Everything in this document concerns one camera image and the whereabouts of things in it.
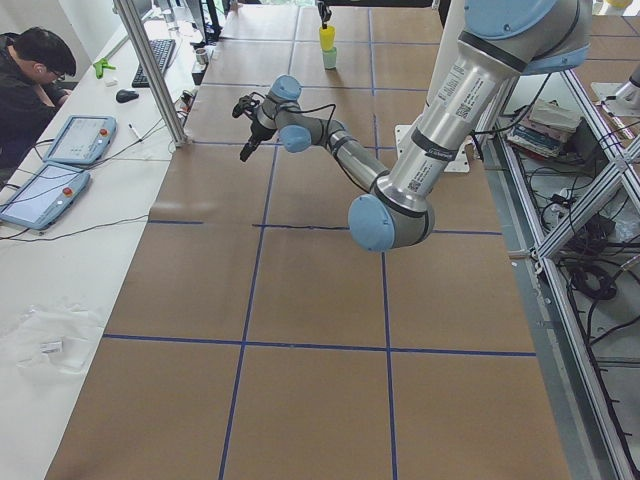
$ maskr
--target white desk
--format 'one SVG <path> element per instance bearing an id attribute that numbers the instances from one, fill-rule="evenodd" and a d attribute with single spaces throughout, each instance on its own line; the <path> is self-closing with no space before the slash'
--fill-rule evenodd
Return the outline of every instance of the white desk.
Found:
<path id="1" fill-rule="evenodd" d="M 162 37 L 161 23 L 151 26 L 151 38 Z M 111 49 L 122 32 L 105 47 Z M 165 75 L 172 98 L 193 88 L 193 55 L 189 38 L 177 40 L 176 60 Z M 138 66 L 127 42 L 112 58 L 115 71 L 96 79 L 86 72 L 69 100 L 41 139 L 53 138 L 69 115 L 111 115 L 118 131 L 107 150 L 113 155 L 136 140 L 128 124 L 144 135 L 160 120 L 150 89 L 140 97 L 118 104 L 116 92 L 130 88 Z M 119 83 L 107 87 L 115 76 Z M 146 215 L 156 198 L 172 157 L 166 129 L 127 149 L 117 159 L 91 170 L 87 191 L 42 236 L 27 232 L 21 239 L 53 238 L 101 224 Z M 31 152 L 21 168 L 34 172 L 41 165 Z M 22 184 L 30 175 L 17 171 L 11 183 Z M 0 202 L 13 193 L 0 192 Z M 0 241 L 0 478 L 44 478 L 84 377 L 109 318 L 120 286 L 144 229 L 146 219 L 102 227 L 51 242 Z M 2 225 L 0 237 L 21 228 Z M 63 339 L 63 351 L 40 353 L 40 344 Z"/>

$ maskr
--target brown cardboard surface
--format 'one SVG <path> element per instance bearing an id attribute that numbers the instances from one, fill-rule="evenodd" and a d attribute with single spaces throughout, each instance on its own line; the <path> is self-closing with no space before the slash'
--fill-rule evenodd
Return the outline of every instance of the brown cardboard surface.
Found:
<path id="1" fill-rule="evenodd" d="M 336 105 L 333 118 L 342 122 L 349 133 L 365 147 L 375 146 L 374 97 L 368 89 L 312 88 L 303 85 L 300 105 L 306 110 L 323 105 Z M 311 116 L 329 118 L 331 109 L 310 113 Z"/>
<path id="2" fill-rule="evenodd" d="M 238 352 L 103 339 L 47 480 L 215 477 Z"/>
<path id="3" fill-rule="evenodd" d="M 392 362 L 398 478 L 570 478 L 535 358 Z"/>
<path id="4" fill-rule="evenodd" d="M 251 225 L 262 222 L 274 148 L 249 162 L 240 146 L 185 145 L 173 155 L 151 209 L 151 220 Z"/>
<path id="5" fill-rule="evenodd" d="M 382 352 L 248 348 L 224 478 L 392 478 Z"/>
<path id="6" fill-rule="evenodd" d="M 433 234 L 386 259 L 394 347 L 533 352 L 502 237 Z"/>
<path id="7" fill-rule="evenodd" d="M 442 23 L 431 8 L 372 8 L 374 42 L 440 43 Z"/>
<path id="8" fill-rule="evenodd" d="M 304 155 L 279 149 L 267 223 L 346 227 L 349 206 L 360 194 L 323 148 Z"/>
<path id="9" fill-rule="evenodd" d="M 371 55 L 368 44 L 336 44 L 336 68 L 325 70 L 319 43 L 296 42 L 291 72 L 301 85 L 371 88 Z"/>
<path id="10" fill-rule="evenodd" d="M 380 255 L 345 231 L 265 232 L 248 338 L 383 346 Z"/>
<path id="11" fill-rule="evenodd" d="M 395 151 L 379 154 L 389 167 L 397 159 Z M 501 231 L 484 165 L 479 160 L 469 163 L 469 173 L 444 173 L 428 200 L 435 212 L 436 230 Z"/>
<path id="12" fill-rule="evenodd" d="M 635 60 L 587 60 L 574 69 L 584 90 L 591 100 L 598 97 L 591 88 L 592 83 L 624 83 L 638 66 Z"/>
<path id="13" fill-rule="evenodd" d="M 229 12 L 224 28 L 223 39 L 244 40 L 293 40 L 296 30 L 298 9 L 293 5 L 253 5 L 245 9 Z"/>
<path id="14" fill-rule="evenodd" d="M 290 41 L 218 42 L 202 83 L 271 85 L 287 73 L 292 47 Z"/>
<path id="15" fill-rule="evenodd" d="M 396 147 L 396 125 L 411 125 L 424 110 L 427 91 L 377 90 L 373 111 L 381 147 Z"/>
<path id="16" fill-rule="evenodd" d="M 614 15 L 594 15 L 591 18 L 592 35 L 636 36 L 624 18 Z"/>
<path id="17" fill-rule="evenodd" d="M 240 340 L 259 229 L 149 224 L 106 331 Z"/>
<path id="18" fill-rule="evenodd" d="M 274 137 L 237 160 L 250 132 L 233 106 L 290 73 L 303 108 L 336 103 L 392 164 L 437 15 L 335 8 L 328 72 L 317 10 L 268 8 L 241 7 L 225 28 L 245 40 L 216 46 L 195 144 L 172 160 L 49 480 L 389 479 L 396 462 L 402 480 L 566 478 L 537 361 L 514 356 L 533 345 L 480 163 L 430 196 L 436 228 L 462 233 L 380 255 L 344 229 L 359 191 L 326 152 Z"/>
<path id="19" fill-rule="evenodd" d="M 335 41 L 340 46 L 341 42 L 368 42 L 369 41 L 369 9 L 360 7 L 333 8 L 329 25 L 336 30 Z M 320 28 L 320 15 L 316 7 L 304 7 L 300 9 L 298 31 L 296 40 L 319 41 L 318 28 Z"/>
<path id="20" fill-rule="evenodd" d="M 438 55 L 437 45 L 373 45 L 377 88 L 426 90 Z"/>
<path id="21" fill-rule="evenodd" d="M 624 17 L 623 20 L 633 28 L 636 35 L 640 35 L 640 17 Z"/>
<path id="22" fill-rule="evenodd" d="M 251 135 L 251 121 L 244 116 L 233 118 L 231 112 L 240 97 L 254 90 L 247 86 L 201 85 L 185 125 L 189 138 L 196 142 L 244 144 Z"/>
<path id="23" fill-rule="evenodd" d="M 640 37 L 591 37 L 587 58 L 640 60 Z"/>

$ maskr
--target pen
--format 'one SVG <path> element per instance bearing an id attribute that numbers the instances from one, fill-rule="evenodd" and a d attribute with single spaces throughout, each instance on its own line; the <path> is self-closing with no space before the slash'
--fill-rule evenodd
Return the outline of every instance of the pen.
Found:
<path id="1" fill-rule="evenodd" d="M 140 136 L 140 134 L 136 130 L 136 127 L 134 127 L 133 125 L 129 124 L 129 128 L 135 134 L 135 136 L 138 137 L 138 141 L 141 142 L 142 141 L 142 137 Z"/>

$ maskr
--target barcode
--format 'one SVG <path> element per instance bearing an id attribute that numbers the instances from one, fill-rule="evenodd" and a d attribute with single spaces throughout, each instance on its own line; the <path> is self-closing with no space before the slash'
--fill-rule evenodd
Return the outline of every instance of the barcode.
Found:
<path id="1" fill-rule="evenodd" d="M 471 107 L 462 103 L 458 107 L 458 110 L 456 111 L 456 115 L 466 120 L 470 112 L 471 112 Z"/>
<path id="2" fill-rule="evenodd" d="M 411 190 L 412 192 L 417 192 L 417 191 L 418 191 L 418 189 L 420 188 L 420 182 L 417 182 L 417 181 L 415 181 L 415 180 L 411 180 L 411 181 L 409 182 L 409 185 L 407 186 L 407 188 L 408 188 L 409 190 Z"/>

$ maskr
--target eyeglasses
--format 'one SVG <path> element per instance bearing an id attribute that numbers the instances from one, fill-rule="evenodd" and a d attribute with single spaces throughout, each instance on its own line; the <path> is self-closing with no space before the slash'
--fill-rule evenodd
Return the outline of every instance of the eyeglasses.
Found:
<path id="1" fill-rule="evenodd" d="M 56 80 L 64 80 L 64 73 L 60 73 L 60 72 L 56 72 L 55 70 L 50 69 L 49 67 L 47 67 L 47 70 L 49 70 L 51 73 L 53 73 L 56 76 Z"/>

